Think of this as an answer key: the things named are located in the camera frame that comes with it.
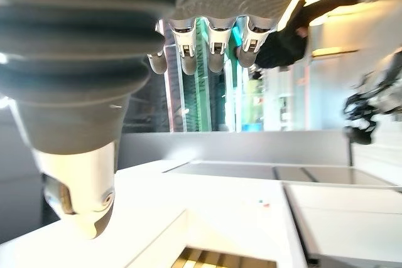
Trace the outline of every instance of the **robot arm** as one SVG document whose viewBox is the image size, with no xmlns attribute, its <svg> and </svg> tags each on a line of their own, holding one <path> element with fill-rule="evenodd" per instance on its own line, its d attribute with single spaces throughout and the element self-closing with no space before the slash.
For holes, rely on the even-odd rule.
<svg viewBox="0 0 402 268">
<path fill-rule="evenodd" d="M 371 144 L 372 133 L 377 122 L 376 114 L 391 114 L 402 109 L 402 48 L 396 50 L 393 60 L 386 70 L 384 80 L 374 89 L 364 94 L 354 94 L 345 103 L 344 116 L 347 121 L 366 121 L 366 128 L 345 127 L 345 133 L 352 142 Z"/>
</svg>

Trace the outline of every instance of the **robotic finger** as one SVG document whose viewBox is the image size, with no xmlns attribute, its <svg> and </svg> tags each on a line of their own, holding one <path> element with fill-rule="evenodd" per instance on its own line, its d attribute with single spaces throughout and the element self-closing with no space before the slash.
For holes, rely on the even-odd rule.
<svg viewBox="0 0 402 268">
<path fill-rule="evenodd" d="M 195 18 L 187 20 L 169 20 L 176 45 L 182 58 L 182 67 L 186 75 L 193 75 L 197 70 L 195 57 Z"/>
<path fill-rule="evenodd" d="M 218 73 L 224 67 L 224 53 L 235 22 L 236 18 L 207 18 L 209 41 L 208 66 L 212 72 Z"/>
<path fill-rule="evenodd" d="M 272 19 L 248 16 L 243 29 L 242 47 L 239 52 L 239 63 L 244 68 L 254 64 L 261 45 L 265 42 L 271 28 Z"/>
</svg>

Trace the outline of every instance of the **person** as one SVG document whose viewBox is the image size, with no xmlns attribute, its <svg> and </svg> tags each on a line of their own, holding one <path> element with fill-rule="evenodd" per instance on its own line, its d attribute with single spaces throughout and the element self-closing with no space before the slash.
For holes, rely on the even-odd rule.
<svg viewBox="0 0 402 268">
<path fill-rule="evenodd" d="M 285 28 L 268 35 L 257 55 L 256 65 L 259 68 L 275 68 L 295 63 L 305 55 L 311 21 L 339 6 L 371 1 L 373 0 L 319 0 L 304 6 L 305 0 L 299 0 Z"/>
</svg>

